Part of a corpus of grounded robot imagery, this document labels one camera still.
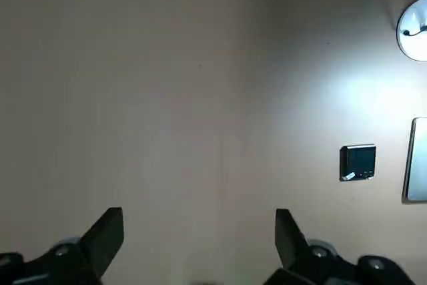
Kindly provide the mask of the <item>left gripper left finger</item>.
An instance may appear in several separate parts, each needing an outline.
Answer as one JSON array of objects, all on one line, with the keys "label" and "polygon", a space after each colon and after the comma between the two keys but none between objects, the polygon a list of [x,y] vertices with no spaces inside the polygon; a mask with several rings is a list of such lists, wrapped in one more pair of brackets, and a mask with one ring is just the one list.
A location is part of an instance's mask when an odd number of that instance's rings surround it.
[{"label": "left gripper left finger", "polygon": [[34,260],[2,253],[1,283],[101,284],[123,241],[123,210],[108,208],[82,237],[62,241]]}]

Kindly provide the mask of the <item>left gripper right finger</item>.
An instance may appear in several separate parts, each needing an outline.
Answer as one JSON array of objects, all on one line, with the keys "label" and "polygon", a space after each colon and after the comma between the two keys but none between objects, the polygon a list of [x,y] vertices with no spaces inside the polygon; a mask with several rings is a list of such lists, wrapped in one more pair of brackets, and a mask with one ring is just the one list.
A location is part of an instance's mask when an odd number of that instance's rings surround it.
[{"label": "left gripper right finger", "polygon": [[307,240],[288,209],[277,209],[275,245],[282,267],[266,284],[413,284],[394,261],[366,255],[353,264],[329,243]]}]

